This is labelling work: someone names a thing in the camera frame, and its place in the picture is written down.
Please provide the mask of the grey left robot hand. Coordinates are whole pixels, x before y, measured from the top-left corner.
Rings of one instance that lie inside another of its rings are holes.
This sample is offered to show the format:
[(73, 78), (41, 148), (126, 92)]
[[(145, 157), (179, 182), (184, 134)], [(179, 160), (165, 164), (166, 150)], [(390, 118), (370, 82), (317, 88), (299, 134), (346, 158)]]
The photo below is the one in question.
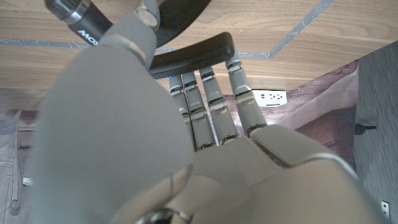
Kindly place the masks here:
[(207, 1), (138, 1), (112, 23), (46, 1), (90, 47), (48, 91), (34, 136), (34, 223), (386, 223), (355, 171), (269, 125), (232, 36), (164, 54)]

